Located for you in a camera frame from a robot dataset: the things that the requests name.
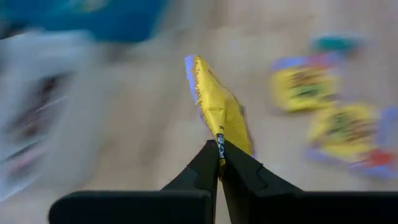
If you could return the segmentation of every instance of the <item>floor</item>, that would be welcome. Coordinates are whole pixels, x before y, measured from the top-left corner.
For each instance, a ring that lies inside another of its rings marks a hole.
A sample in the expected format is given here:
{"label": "floor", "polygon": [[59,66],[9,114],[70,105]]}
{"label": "floor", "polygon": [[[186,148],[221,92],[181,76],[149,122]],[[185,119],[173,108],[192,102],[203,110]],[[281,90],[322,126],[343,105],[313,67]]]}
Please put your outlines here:
{"label": "floor", "polygon": [[[211,139],[185,79],[183,58],[189,54],[203,56],[245,106],[256,157],[277,175],[304,190],[398,189],[395,180],[364,179],[307,161],[303,153],[310,114],[280,113],[269,97],[273,60],[307,54],[308,41],[316,35],[349,32],[365,37],[366,47],[346,65],[347,99],[378,106],[397,103],[392,88],[398,83],[396,1],[187,2],[185,14],[169,12],[166,28],[155,39],[129,47],[115,60],[120,88],[113,93],[96,172],[84,189],[159,189]],[[173,10],[184,9],[178,6]],[[179,26],[177,14],[184,18]],[[219,190],[216,222],[230,223]]]}

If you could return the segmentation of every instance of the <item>yellow snack bag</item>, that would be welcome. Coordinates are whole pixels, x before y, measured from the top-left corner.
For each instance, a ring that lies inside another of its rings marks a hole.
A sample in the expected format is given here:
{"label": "yellow snack bag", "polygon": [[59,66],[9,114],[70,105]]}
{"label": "yellow snack bag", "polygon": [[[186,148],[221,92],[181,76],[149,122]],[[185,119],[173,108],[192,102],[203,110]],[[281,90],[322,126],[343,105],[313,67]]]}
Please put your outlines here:
{"label": "yellow snack bag", "polygon": [[321,110],[310,130],[310,143],[318,152],[349,164],[361,162],[377,148],[379,113],[364,104]]}
{"label": "yellow snack bag", "polygon": [[338,77],[331,69],[306,58],[284,58],[274,70],[271,89],[278,107],[292,112],[331,106],[336,101]]}
{"label": "yellow snack bag", "polygon": [[225,165],[224,139],[251,155],[251,140],[242,107],[235,96],[218,81],[211,67],[199,56],[185,57],[185,68],[195,104],[217,140],[221,170]]}

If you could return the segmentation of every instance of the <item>green object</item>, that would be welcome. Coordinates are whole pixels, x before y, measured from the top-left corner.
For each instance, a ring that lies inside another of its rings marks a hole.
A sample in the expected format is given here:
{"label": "green object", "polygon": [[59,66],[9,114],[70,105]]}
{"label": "green object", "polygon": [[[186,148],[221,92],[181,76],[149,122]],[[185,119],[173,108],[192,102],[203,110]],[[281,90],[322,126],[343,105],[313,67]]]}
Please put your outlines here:
{"label": "green object", "polygon": [[350,53],[359,47],[359,40],[349,37],[325,36],[313,41],[313,48],[317,52],[340,51]]}

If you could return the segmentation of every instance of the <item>colorful packaging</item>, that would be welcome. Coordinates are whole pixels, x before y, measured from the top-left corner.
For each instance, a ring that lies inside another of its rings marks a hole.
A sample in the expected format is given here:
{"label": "colorful packaging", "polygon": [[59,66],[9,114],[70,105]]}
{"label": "colorful packaging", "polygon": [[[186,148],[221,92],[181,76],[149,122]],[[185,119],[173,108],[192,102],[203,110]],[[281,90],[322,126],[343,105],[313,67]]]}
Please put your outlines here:
{"label": "colorful packaging", "polygon": [[334,52],[277,60],[272,66],[274,75],[271,81],[277,106],[293,112],[333,105],[340,80],[332,68],[340,60],[340,55]]}
{"label": "colorful packaging", "polygon": [[220,170],[225,166],[224,139],[251,155],[252,144],[243,109],[235,96],[218,81],[210,66],[199,56],[185,57],[185,68],[195,104],[218,142]]}
{"label": "colorful packaging", "polygon": [[316,115],[310,129],[312,159],[346,164],[357,172],[396,176],[391,143],[396,109],[378,111],[365,104],[330,107]]}

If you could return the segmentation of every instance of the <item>candy wrapper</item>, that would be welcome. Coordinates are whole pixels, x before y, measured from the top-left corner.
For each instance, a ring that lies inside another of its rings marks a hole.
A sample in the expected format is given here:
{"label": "candy wrapper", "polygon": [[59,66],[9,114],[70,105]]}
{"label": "candy wrapper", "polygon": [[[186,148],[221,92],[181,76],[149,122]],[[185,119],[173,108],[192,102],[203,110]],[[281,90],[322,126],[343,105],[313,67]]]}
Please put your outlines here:
{"label": "candy wrapper", "polygon": [[274,62],[271,89],[276,105],[288,112],[332,106],[340,82],[333,68],[341,60],[338,52],[330,52]]}
{"label": "candy wrapper", "polygon": [[202,58],[197,55],[185,57],[185,68],[195,104],[198,105],[203,120],[217,140],[222,175],[225,168],[225,139],[252,155],[252,144],[246,129],[242,106],[218,81],[213,70]]}
{"label": "candy wrapper", "polygon": [[360,103],[321,110],[310,129],[308,155],[361,174],[393,178],[396,118],[395,108],[378,111]]}

